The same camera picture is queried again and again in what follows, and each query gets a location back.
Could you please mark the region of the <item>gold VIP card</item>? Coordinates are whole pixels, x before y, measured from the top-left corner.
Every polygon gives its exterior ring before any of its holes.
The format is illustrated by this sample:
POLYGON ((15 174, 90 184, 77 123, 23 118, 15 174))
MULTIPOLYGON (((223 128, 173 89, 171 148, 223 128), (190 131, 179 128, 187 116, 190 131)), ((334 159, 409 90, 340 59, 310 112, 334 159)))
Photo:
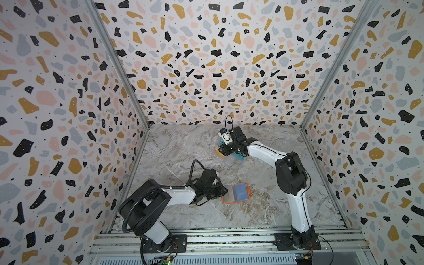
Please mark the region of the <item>gold VIP card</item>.
POLYGON ((214 153, 218 156, 218 157, 220 157, 221 159, 225 159, 225 156, 219 151, 219 148, 216 146, 215 147, 215 150, 214 150, 214 153))

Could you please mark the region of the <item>orange card wallet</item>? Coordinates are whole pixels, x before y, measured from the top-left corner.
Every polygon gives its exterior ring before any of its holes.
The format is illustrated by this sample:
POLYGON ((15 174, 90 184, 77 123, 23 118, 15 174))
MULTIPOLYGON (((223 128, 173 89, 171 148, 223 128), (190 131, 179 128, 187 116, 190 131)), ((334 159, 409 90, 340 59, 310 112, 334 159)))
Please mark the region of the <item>orange card wallet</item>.
POLYGON ((223 205, 236 204, 249 201, 251 189, 246 182, 232 185, 228 192, 222 197, 223 205))

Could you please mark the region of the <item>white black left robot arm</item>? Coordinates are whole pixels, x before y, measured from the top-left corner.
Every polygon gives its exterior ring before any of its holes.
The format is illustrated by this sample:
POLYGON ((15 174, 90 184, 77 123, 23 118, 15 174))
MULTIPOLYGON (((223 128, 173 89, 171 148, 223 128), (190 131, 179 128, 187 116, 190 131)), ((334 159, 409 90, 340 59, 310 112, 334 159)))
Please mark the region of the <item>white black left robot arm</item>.
POLYGON ((168 206, 201 206, 204 204, 203 199, 208 202, 227 193, 228 189, 213 169, 204 170, 196 179, 190 174, 188 182, 182 186, 147 180, 120 205, 119 214, 123 218, 121 230, 167 248, 171 243, 172 233, 160 221, 160 216, 168 206))

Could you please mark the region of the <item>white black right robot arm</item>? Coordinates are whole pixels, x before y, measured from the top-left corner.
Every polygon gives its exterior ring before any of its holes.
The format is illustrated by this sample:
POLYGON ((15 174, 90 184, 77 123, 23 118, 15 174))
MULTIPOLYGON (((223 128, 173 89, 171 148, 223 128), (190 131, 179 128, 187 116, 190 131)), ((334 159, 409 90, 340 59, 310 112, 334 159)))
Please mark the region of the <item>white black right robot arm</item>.
POLYGON ((224 156, 233 153, 251 156, 276 170, 277 185, 287 195, 290 207, 292 244, 297 249, 310 246, 316 240, 316 232, 306 202, 308 173, 298 154, 277 151, 255 138, 247 138, 240 127, 222 128, 219 137, 224 142, 219 146, 219 152, 224 156))

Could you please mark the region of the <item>teal VIP card right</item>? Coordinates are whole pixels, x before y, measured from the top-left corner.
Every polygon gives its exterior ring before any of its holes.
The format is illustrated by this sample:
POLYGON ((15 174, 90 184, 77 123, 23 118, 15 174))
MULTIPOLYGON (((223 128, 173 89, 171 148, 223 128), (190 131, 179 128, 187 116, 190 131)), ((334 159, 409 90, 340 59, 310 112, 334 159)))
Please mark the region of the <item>teal VIP card right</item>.
POLYGON ((243 161, 246 156, 242 153, 233 153, 232 157, 234 157, 235 159, 238 159, 240 161, 243 161))

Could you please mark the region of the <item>clear acrylic card display stand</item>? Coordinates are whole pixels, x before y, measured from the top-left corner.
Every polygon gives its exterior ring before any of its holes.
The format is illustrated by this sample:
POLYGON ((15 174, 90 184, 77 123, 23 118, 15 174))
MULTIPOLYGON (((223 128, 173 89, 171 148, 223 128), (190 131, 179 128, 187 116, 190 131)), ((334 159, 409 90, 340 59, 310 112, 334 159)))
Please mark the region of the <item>clear acrylic card display stand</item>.
MULTIPOLYGON (((217 146, 218 148, 220 148, 223 144, 224 142, 221 138, 217 138, 217 140, 215 141, 215 147, 217 146)), ((242 169, 243 165, 246 162, 246 158, 243 161, 240 161, 232 157, 232 154, 229 156, 225 156, 225 159, 221 159, 220 157, 218 158, 222 161, 222 163, 224 164, 226 168, 230 169, 231 171, 235 173, 238 173, 238 171, 242 169)))

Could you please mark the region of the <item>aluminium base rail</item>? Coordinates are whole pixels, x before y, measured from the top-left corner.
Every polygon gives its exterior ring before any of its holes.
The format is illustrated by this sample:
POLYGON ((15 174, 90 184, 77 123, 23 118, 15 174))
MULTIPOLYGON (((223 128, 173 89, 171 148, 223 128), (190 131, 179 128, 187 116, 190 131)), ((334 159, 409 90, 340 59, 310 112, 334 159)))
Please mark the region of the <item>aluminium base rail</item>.
POLYGON ((318 226, 308 247, 291 245, 290 228, 173 230, 164 252, 151 240, 117 231, 96 237, 92 265, 375 265, 360 230, 318 226))

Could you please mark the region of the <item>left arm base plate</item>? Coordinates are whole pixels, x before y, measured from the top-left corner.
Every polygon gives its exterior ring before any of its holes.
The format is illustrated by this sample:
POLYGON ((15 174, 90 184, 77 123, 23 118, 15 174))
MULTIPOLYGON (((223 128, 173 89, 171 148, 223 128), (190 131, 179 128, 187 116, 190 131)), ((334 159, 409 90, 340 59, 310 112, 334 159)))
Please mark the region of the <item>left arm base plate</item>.
POLYGON ((160 244, 156 244, 152 240, 144 240, 140 251, 145 254, 185 253, 187 249, 187 238, 188 236, 186 234, 171 234, 160 244))

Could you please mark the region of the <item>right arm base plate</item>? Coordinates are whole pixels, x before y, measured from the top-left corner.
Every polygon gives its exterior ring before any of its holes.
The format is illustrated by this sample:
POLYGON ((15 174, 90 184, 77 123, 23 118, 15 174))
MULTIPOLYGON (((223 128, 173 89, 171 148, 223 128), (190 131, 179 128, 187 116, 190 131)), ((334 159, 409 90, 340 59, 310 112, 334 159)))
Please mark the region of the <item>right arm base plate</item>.
POLYGON ((274 245, 278 251, 321 250, 316 233, 276 233, 274 245))

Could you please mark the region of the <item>aluminium right corner post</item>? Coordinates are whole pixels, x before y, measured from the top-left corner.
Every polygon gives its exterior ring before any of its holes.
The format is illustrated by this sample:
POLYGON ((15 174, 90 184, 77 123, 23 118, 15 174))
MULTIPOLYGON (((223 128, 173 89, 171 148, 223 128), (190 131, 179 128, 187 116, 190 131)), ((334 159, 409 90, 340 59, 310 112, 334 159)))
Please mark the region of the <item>aluminium right corner post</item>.
POLYGON ((350 49, 354 45, 355 41, 359 38, 362 28, 366 24, 369 17, 371 17, 373 10, 379 4, 378 0, 369 0, 364 2, 364 6, 358 14, 356 22, 353 24, 353 27, 350 31, 349 36, 346 38, 346 41, 343 43, 343 46, 336 56, 336 59, 332 66, 329 69, 328 75, 324 79, 322 86, 318 90, 318 93, 315 95, 314 100, 300 126, 301 130, 304 130, 308 126, 308 122, 313 118, 320 101, 324 98, 325 93, 329 89, 332 80, 335 78, 339 67, 343 64, 347 56, 349 55, 350 49))

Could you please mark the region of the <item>aluminium corner post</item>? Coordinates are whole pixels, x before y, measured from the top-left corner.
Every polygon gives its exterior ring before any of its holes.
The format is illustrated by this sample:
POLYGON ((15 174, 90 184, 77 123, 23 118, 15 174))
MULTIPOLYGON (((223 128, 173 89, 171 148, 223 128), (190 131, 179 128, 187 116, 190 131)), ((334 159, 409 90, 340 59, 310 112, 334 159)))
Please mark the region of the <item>aluminium corner post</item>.
POLYGON ((141 124, 143 125, 143 127, 146 130, 149 130, 149 124, 148 121, 145 117, 145 114, 141 108, 141 105, 136 97, 136 94, 130 84, 130 81, 128 79, 127 74, 125 73, 124 67, 122 66, 120 60, 118 59, 118 54, 111 42, 111 39, 109 37, 109 34, 104 26, 104 24, 102 23, 101 20, 101 16, 99 15, 97 9, 96 9, 96 5, 94 1, 90 1, 90 0, 84 0, 83 4, 85 5, 85 8, 88 12, 88 15, 91 19, 91 21, 93 22, 93 25, 95 27, 95 29, 97 30, 100 39, 102 40, 102 43, 106 49, 106 52, 108 53, 108 56, 110 58, 110 60, 112 61, 112 64, 117 72, 117 75, 119 76, 119 78, 121 79, 124 88, 127 91, 127 94, 138 114, 139 119, 141 120, 141 124))
POLYGON ((308 126, 308 122, 313 118, 320 101, 324 98, 325 93, 329 89, 332 80, 335 78, 339 67, 343 64, 347 56, 349 55, 350 49, 354 45, 355 41, 359 38, 362 28, 366 24, 369 17, 371 17, 373 10, 379 4, 378 0, 369 0, 364 2, 364 6, 358 14, 356 22, 353 24, 353 27, 350 31, 349 36, 346 38, 346 41, 343 43, 343 46, 336 56, 336 59, 332 66, 329 69, 328 75, 324 79, 322 86, 318 90, 318 93, 315 95, 314 100, 300 126, 301 130, 304 130, 308 126))

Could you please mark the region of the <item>aluminium left corner post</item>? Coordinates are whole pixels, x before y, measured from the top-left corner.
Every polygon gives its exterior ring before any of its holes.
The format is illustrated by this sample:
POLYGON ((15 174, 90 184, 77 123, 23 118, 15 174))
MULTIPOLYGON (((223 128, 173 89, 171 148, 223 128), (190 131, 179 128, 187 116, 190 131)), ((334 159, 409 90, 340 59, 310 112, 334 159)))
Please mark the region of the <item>aluminium left corner post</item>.
POLYGON ((93 25, 95 27, 95 29, 97 30, 100 39, 102 40, 102 43, 106 49, 106 52, 108 53, 108 56, 110 58, 110 60, 112 61, 112 64, 117 72, 117 75, 119 76, 119 78, 121 79, 124 88, 127 91, 127 94, 138 114, 139 119, 141 120, 141 124, 143 125, 143 127, 146 130, 149 130, 149 124, 148 121, 145 117, 145 114, 141 108, 141 105, 136 97, 136 94, 130 84, 130 81, 128 79, 127 74, 125 73, 124 67, 122 66, 120 60, 118 59, 118 54, 111 42, 111 39, 109 37, 109 34, 104 26, 104 24, 102 23, 101 20, 101 16, 99 15, 97 9, 96 9, 96 5, 94 1, 90 1, 90 0, 84 0, 83 4, 85 5, 85 8, 88 12, 88 15, 91 19, 91 21, 93 22, 93 25))

